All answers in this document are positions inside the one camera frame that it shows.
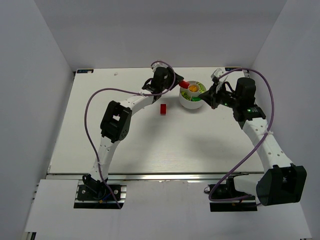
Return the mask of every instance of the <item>gray wall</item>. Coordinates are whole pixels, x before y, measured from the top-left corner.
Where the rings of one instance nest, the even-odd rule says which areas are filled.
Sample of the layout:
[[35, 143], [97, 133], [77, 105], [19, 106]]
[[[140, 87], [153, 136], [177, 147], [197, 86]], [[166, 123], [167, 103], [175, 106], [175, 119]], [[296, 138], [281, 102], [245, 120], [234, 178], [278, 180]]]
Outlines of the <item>gray wall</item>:
[[73, 75], [33, 0], [0, 1], [0, 234], [21, 238]]
[[[307, 170], [301, 205], [313, 238], [320, 239], [320, 2], [288, 0], [253, 68], [273, 89], [276, 139]], [[257, 82], [259, 102], [269, 113], [266, 87]]]
[[250, 66], [286, 0], [35, 0], [77, 68]]

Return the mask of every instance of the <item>round container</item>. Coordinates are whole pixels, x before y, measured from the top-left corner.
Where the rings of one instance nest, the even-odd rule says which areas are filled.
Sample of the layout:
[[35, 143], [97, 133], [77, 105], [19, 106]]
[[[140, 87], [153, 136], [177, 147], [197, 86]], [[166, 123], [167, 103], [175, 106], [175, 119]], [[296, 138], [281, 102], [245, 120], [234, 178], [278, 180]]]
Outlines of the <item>round container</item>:
[[205, 103], [198, 96], [207, 91], [207, 89], [198, 81], [188, 81], [188, 83], [190, 84], [188, 89], [180, 87], [179, 101], [186, 109], [198, 109]]

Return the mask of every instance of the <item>tabletop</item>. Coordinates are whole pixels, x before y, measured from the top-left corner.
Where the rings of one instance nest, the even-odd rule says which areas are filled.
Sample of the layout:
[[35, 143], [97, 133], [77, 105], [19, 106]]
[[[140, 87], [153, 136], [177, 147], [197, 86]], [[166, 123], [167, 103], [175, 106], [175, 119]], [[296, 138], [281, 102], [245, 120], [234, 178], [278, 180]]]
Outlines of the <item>tabletop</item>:
[[[212, 85], [210, 76], [216, 69], [174, 68], [186, 81], [201, 82], [207, 89]], [[76, 73], [48, 172], [88, 173], [95, 161], [84, 129], [84, 113], [89, 97], [102, 88], [138, 92], [152, 76], [150, 68], [108, 68], [94, 69], [92, 73]], [[227, 80], [235, 88], [237, 79], [241, 77], [244, 73], [236, 71]], [[112, 100], [120, 102], [129, 96], [110, 90], [93, 98], [87, 122], [97, 148], [101, 138], [100, 123], [108, 103]], [[160, 114], [160, 104], [166, 104], [166, 115]], [[250, 139], [234, 120], [232, 109], [219, 106], [212, 110], [206, 104], [195, 110], [186, 109], [179, 102], [179, 87], [176, 87], [132, 117], [129, 133], [117, 147], [109, 172], [225, 173], [252, 149]], [[254, 153], [237, 171], [263, 172], [258, 154]]]

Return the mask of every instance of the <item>green contents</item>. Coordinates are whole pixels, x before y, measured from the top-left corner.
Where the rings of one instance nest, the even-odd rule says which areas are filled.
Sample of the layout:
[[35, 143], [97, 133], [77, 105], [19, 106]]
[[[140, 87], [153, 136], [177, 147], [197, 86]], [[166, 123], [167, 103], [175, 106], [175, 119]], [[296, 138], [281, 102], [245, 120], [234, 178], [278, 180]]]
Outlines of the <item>green contents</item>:
[[[197, 82], [196, 83], [198, 86], [199, 86], [199, 92], [202, 94], [205, 92], [205, 86], [203, 86], [200, 82]], [[184, 99], [188, 100], [188, 101], [191, 101], [191, 102], [198, 102], [198, 101], [201, 101], [201, 98], [199, 97], [189, 97], [186, 92], [182, 91], [181, 92], [181, 95]]]

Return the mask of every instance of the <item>red object in gripper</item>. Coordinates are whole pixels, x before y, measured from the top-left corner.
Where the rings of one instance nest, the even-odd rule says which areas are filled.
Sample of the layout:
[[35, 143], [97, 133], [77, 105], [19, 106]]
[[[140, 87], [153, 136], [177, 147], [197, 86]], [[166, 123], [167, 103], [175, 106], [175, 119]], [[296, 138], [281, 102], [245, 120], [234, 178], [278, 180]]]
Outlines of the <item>red object in gripper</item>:
[[166, 115], [167, 113], [167, 105], [166, 104], [160, 104], [160, 114]]

